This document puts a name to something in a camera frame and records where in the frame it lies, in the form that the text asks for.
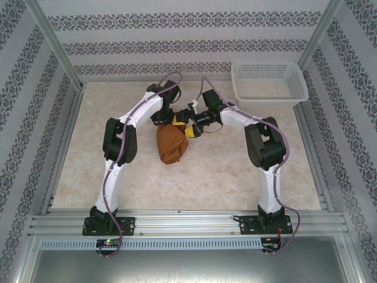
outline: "enclosure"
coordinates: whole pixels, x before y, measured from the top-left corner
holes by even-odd
[[[0,6],[0,282],[377,282],[376,0]],[[231,76],[236,62],[297,63],[309,99],[247,108]],[[299,211],[285,210],[292,229],[300,225],[281,254],[260,251],[276,233],[245,235],[234,221],[256,217],[263,192],[245,133],[217,124],[166,165],[148,119],[118,197],[132,235],[100,258],[106,237],[82,234],[101,194],[106,121],[172,71],[183,75],[174,112],[206,76],[226,101],[273,116],[287,136],[281,201]]]

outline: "yellow object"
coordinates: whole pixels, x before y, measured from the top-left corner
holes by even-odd
[[[186,137],[195,137],[195,135],[194,135],[193,125],[191,125],[190,127],[187,127],[187,128],[184,130],[184,134],[186,135]]]
[[[173,126],[185,126],[186,123],[184,122],[177,122],[177,116],[174,115],[174,118],[173,118]]]

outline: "black mounting plate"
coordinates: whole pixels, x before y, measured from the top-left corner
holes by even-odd
[[[123,236],[133,236],[135,231],[135,217],[115,217],[117,222],[122,228]],[[84,221],[84,227],[82,228],[83,236],[119,236],[117,227],[111,232],[99,229],[95,225],[95,221],[92,217],[86,217]]]
[[[257,234],[278,234],[278,227],[281,228],[282,234],[292,234],[293,228],[290,217],[285,215],[284,218],[270,225],[267,230],[264,230],[258,221],[257,215],[235,216],[240,223],[241,235],[257,235]]]

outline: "striped wall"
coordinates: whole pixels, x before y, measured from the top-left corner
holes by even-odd
[[[0,1],[0,282],[39,214],[75,91],[22,0]]]
[[[377,282],[377,1],[344,1],[304,76],[302,104],[337,211]]]
[[[40,1],[83,81],[297,61],[329,0]]]

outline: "beige floor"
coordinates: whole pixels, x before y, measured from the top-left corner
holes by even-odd
[[[104,174],[102,139],[108,118],[118,118],[144,95],[148,82],[88,83],[65,159],[53,208],[90,208]],[[234,101],[230,81],[214,81]],[[173,110],[196,97],[200,82],[180,84],[183,95]],[[200,101],[199,110],[204,110]],[[297,209],[320,209],[293,109],[253,110],[273,116],[286,133],[292,155],[282,168],[282,201]],[[219,128],[211,125],[207,130]],[[137,133],[138,153],[127,168],[119,195],[121,209],[256,209],[260,186],[257,169],[247,155],[243,133],[224,127],[190,139],[181,161],[163,164],[157,152],[156,127],[146,122]]]

